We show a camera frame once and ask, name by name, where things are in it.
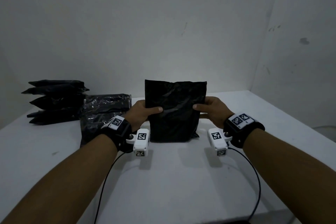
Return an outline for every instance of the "hand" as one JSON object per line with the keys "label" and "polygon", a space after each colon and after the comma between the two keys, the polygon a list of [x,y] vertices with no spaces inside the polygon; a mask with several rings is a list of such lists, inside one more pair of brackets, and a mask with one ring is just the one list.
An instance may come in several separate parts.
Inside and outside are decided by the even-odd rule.
{"label": "hand", "polygon": [[131,109],[129,109],[124,118],[131,124],[132,131],[136,131],[145,121],[147,121],[149,115],[160,113],[162,111],[162,107],[146,108],[145,100],[139,100],[131,107]]}
{"label": "hand", "polygon": [[224,128],[224,121],[234,115],[232,111],[219,98],[205,97],[205,104],[195,104],[196,111],[205,112],[199,115],[200,119],[209,119],[218,128]]}

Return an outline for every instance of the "forearm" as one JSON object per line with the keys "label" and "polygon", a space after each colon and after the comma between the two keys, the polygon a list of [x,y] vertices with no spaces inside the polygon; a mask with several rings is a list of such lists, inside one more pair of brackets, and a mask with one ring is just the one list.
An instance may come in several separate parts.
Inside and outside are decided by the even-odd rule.
{"label": "forearm", "polygon": [[112,140],[99,135],[46,174],[2,223],[76,223],[116,155]]}
{"label": "forearm", "polygon": [[303,224],[335,221],[335,171],[260,129],[248,136],[243,150],[266,183]]}

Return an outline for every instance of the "black cable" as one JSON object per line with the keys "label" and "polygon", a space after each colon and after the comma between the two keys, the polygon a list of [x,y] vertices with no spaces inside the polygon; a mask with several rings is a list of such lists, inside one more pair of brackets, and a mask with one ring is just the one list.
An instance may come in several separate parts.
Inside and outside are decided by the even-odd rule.
{"label": "black cable", "polygon": [[117,162],[117,160],[118,160],[122,155],[124,155],[125,153],[131,153],[131,152],[132,152],[132,150],[131,150],[131,151],[124,152],[123,154],[121,154],[121,155],[120,155],[120,156],[119,156],[119,157],[112,163],[111,168],[110,168],[110,170],[108,171],[108,173],[107,173],[107,175],[106,175],[106,177],[105,177],[105,181],[104,181],[104,183],[103,183],[103,188],[101,188],[101,193],[100,193],[100,198],[99,198],[99,203],[98,203],[98,209],[97,209],[97,213],[96,213],[96,218],[94,219],[94,224],[96,224],[96,221],[97,221],[98,212],[99,212],[99,207],[100,207],[100,201],[102,200],[102,195],[103,195],[104,186],[105,186],[107,177],[108,177],[108,175],[109,175],[109,173],[110,173],[110,171],[111,171],[111,169],[112,169],[114,163]]}
{"label": "black cable", "polygon": [[257,178],[258,178],[258,183],[259,183],[259,195],[258,195],[258,200],[257,200],[257,204],[255,205],[254,209],[253,209],[253,212],[251,213],[250,217],[247,219],[247,221],[249,222],[251,220],[251,218],[253,217],[256,209],[258,208],[258,204],[259,204],[259,201],[260,201],[260,196],[261,196],[261,185],[260,185],[260,179],[259,179],[259,175],[257,173],[257,171],[255,170],[254,166],[252,165],[252,163],[249,161],[248,158],[245,157],[244,154],[242,154],[241,152],[237,151],[236,149],[233,149],[231,147],[229,147],[230,150],[234,150],[236,152],[238,152],[240,155],[242,155],[249,163],[250,165],[253,167],[253,170],[255,172],[255,174],[257,175]]}

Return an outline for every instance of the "black package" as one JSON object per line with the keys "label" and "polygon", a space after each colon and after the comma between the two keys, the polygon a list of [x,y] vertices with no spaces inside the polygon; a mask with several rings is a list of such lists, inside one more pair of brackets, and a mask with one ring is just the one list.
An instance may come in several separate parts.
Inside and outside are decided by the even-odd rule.
{"label": "black package", "polygon": [[29,123],[36,125],[49,125],[54,123],[78,120],[78,108],[67,107],[60,110],[44,110],[33,112],[27,115],[28,118],[34,117]]}
{"label": "black package", "polygon": [[71,94],[62,97],[43,96],[30,103],[43,110],[56,110],[64,107],[80,107],[83,105],[84,94]]}
{"label": "black package", "polygon": [[131,95],[88,95],[81,112],[81,147],[90,142],[104,124],[116,115],[126,113],[132,106]]}
{"label": "black package", "polygon": [[41,87],[41,86],[49,86],[49,85],[57,85],[57,84],[71,84],[72,86],[76,88],[85,88],[84,82],[77,81],[77,80],[40,80],[35,82],[28,82],[30,85],[33,85],[35,87]]}
{"label": "black package", "polygon": [[207,82],[162,82],[145,80],[146,108],[161,106],[162,113],[150,115],[151,142],[186,142],[196,134],[200,112],[194,104],[203,104]]}
{"label": "black package", "polygon": [[22,94],[44,95],[44,96],[64,96],[74,93],[82,93],[88,91],[87,88],[77,88],[69,83],[47,85],[40,87],[29,88],[22,92]]}

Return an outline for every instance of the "white device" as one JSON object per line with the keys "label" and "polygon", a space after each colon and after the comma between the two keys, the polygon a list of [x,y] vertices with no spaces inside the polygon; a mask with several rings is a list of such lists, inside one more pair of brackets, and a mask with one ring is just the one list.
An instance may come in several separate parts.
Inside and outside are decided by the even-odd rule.
{"label": "white device", "polygon": [[226,137],[219,128],[211,128],[208,130],[208,140],[217,156],[225,156],[228,149],[227,142],[231,141],[232,137]]}
{"label": "white device", "polygon": [[146,128],[138,129],[136,135],[133,138],[126,139],[126,143],[133,144],[133,152],[138,157],[147,157],[148,155],[148,143],[149,143],[149,130]]}

